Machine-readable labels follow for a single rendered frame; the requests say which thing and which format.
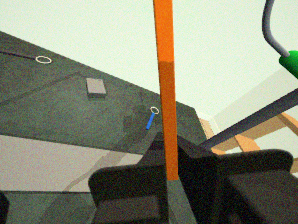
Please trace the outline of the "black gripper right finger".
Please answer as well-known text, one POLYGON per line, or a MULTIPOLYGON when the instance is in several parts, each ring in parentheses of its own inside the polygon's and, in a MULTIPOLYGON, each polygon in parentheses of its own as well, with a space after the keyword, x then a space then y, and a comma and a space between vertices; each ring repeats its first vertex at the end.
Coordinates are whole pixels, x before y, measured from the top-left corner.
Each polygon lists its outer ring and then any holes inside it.
POLYGON ((197 224, 218 224, 227 176, 286 170, 293 155, 281 149, 216 154, 177 135, 178 175, 197 224))

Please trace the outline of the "orange handle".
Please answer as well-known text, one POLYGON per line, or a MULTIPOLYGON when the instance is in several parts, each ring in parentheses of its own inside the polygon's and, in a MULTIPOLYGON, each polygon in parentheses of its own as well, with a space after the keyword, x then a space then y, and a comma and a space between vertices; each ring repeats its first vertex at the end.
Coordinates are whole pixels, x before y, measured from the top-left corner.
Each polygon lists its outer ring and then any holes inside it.
POLYGON ((172 0, 153 0, 153 10, 166 174, 178 180, 172 0))

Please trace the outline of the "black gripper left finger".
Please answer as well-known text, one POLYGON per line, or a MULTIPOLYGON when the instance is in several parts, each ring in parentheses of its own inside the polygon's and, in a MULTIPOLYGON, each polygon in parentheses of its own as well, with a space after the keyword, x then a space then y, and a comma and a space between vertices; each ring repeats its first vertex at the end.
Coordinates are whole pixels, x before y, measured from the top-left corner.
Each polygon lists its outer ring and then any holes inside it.
POLYGON ((88 187, 96 208, 101 201, 157 196, 161 222, 168 222, 168 196, 164 140, 158 132, 137 164, 105 167, 95 171, 88 187))

